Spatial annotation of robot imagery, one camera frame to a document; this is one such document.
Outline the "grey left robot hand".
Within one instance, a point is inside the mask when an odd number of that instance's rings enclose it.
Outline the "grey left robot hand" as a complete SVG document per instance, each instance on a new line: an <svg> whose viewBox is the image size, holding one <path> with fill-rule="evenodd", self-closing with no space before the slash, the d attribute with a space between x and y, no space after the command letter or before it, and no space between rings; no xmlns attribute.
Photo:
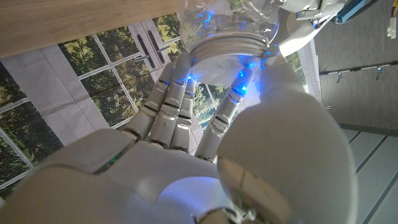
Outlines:
<svg viewBox="0 0 398 224"><path fill-rule="evenodd" d="M377 0L282 0L274 42L286 57L307 45L329 22L345 24L375 3Z"/></svg>

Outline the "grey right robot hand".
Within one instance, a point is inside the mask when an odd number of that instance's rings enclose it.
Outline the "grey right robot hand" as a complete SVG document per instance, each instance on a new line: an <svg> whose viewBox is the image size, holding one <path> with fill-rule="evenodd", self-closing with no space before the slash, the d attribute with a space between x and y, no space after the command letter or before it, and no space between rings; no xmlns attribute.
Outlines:
<svg viewBox="0 0 398 224"><path fill-rule="evenodd" d="M187 151L191 58L162 72L122 130L100 129L46 158L1 207L2 223L354 223L348 140L278 50L234 74L237 103L257 76L260 102L215 119Z"/></svg>

